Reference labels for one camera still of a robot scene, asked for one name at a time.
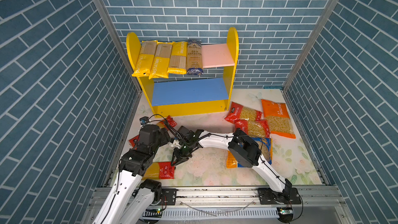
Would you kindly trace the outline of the red spaghetti bag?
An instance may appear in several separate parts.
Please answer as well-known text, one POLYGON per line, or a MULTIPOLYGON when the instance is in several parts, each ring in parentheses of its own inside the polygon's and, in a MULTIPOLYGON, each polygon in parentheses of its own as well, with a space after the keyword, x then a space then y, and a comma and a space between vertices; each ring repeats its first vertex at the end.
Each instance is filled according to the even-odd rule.
POLYGON ((145 172, 143 180, 153 179, 174 179, 175 167, 171 165, 171 162, 155 162, 145 172))
MULTIPOLYGON (((177 125, 177 123, 174 121, 174 119, 171 116, 168 116, 166 118, 166 121, 167 121, 167 124, 169 126, 173 127, 173 128, 176 127, 176 125, 177 125)), ((162 120, 161 122, 157 123, 157 125, 160 126, 161 128, 167 128, 168 129, 168 126, 164 124, 164 120, 162 120)), ((137 135, 137 136, 129 139, 129 143, 130 143, 130 146, 132 148, 134 148, 136 146, 137 142, 139 141, 139 136, 140 135, 137 135)))

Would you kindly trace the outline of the yellow spaghetti bag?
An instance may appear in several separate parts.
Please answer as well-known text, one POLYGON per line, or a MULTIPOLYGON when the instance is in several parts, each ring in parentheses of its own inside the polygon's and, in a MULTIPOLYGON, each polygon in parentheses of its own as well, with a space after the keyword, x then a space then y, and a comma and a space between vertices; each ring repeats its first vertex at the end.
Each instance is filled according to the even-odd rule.
POLYGON ((149 79, 168 78, 173 43, 158 43, 149 79))
POLYGON ((143 41, 137 63, 135 65, 133 77, 149 76, 157 49, 158 41, 143 41))
POLYGON ((167 72, 169 74, 186 74, 187 73, 187 52, 188 42, 174 42, 167 72))

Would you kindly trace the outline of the blue spaghetti bag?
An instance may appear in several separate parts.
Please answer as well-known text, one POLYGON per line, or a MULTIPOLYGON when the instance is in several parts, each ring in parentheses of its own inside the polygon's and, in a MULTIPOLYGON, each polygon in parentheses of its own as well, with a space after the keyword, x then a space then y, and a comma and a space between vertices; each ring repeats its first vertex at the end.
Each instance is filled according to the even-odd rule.
POLYGON ((187 74, 202 75, 202 43, 198 39, 188 39, 187 47, 187 74))

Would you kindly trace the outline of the blue orange shell pasta bag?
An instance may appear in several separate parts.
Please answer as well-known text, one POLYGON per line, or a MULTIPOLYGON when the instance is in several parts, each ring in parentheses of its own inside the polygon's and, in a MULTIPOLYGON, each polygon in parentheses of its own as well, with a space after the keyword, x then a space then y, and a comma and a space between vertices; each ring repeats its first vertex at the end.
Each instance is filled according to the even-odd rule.
MULTIPOLYGON (((273 158, 272 139, 271 138, 252 138, 252 139, 257 142, 260 150, 262 151, 262 155, 264 156, 266 161, 271 165, 273 158)), ((235 157, 230 152, 228 152, 226 168, 227 169, 244 168, 244 166, 238 163, 235 157)))

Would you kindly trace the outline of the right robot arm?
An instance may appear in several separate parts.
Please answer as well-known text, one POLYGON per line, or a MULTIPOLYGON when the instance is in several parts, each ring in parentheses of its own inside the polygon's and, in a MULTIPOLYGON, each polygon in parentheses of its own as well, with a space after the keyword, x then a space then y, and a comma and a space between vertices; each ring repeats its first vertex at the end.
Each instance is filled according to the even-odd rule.
POLYGON ((282 177, 266 161, 259 144, 241 129, 234 133, 218 134, 201 129, 195 132, 182 126, 176 133, 172 155, 172 166, 177 166, 192 158, 193 152, 200 148, 219 148, 229 150, 239 164, 251 168, 259 174, 269 186, 274 200, 278 203, 293 203, 292 197, 298 197, 297 189, 282 177))

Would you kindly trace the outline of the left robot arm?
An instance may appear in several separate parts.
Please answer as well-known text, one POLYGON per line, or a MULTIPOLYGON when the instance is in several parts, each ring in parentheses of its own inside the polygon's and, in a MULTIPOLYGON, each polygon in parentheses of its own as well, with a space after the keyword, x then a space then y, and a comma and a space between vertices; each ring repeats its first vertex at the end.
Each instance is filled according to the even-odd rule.
POLYGON ((146 179, 158 149, 171 141, 166 128, 154 124, 142 126, 136 145, 120 159, 117 178, 94 224, 135 224, 146 209, 162 200, 159 181, 146 179))

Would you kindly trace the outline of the yellow shelf with coloured boards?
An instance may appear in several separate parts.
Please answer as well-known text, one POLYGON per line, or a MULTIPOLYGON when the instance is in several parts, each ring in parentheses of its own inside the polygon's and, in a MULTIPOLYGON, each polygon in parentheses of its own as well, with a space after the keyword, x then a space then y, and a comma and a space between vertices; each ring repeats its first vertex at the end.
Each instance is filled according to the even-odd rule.
MULTIPOLYGON (((133 71, 142 42, 133 32, 127 35, 127 54, 133 71)), ((202 44, 202 75, 136 78, 154 114, 184 116, 224 112, 230 106, 238 55, 238 33, 236 28, 230 28, 225 44, 202 44)))

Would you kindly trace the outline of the red macaroni bag upper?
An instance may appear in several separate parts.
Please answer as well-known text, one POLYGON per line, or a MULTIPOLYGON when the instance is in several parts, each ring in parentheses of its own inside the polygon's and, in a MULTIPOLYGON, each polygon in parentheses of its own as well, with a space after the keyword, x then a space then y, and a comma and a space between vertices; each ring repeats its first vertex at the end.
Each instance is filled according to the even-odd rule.
POLYGON ((258 121, 261 119, 262 114, 261 111, 232 102, 230 110, 224 119, 230 123, 234 123, 238 120, 258 121))

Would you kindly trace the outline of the red macaroni bag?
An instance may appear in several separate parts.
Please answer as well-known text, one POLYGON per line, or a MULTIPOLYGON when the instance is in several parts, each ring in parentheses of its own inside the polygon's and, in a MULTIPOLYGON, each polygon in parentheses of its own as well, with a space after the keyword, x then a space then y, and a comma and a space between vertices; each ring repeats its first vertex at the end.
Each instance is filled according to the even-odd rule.
POLYGON ((271 132, 266 120, 250 121, 240 119, 236 120, 234 124, 236 129, 240 129, 250 136, 270 138, 271 132))
POLYGON ((261 111, 232 102, 230 110, 224 119, 230 123, 234 123, 238 120, 258 121, 261 119, 262 114, 261 111))

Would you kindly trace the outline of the red macaroni bag lower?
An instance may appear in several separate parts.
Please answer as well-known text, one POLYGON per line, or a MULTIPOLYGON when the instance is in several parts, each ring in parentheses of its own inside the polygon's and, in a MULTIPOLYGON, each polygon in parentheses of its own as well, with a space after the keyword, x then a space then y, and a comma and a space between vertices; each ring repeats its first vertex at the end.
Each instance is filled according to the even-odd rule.
POLYGON ((236 129, 240 129, 250 136, 270 138, 271 132, 266 120, 250 121, 240 119, 236 120, 234 124, 236 129))

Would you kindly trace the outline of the orange macaroni bag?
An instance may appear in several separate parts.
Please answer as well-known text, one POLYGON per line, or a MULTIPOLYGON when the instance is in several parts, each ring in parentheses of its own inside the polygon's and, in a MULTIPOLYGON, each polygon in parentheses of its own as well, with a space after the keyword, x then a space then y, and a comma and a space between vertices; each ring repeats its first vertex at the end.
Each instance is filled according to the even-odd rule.
POLYGON ((293 124, 285 103, 261 100, 264 118, 272 134, 295 139, 293 124))

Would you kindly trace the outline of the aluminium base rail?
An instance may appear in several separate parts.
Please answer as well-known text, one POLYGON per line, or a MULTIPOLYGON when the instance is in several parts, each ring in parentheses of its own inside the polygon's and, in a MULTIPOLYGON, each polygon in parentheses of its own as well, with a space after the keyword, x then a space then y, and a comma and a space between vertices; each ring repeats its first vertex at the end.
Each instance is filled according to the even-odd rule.
POLYGON ((154 224, 352 224, 354 219, 336 186, 294 186, 291 201, 279 204, 264 186, 164 187, 162 202, 145 213, 154 224))

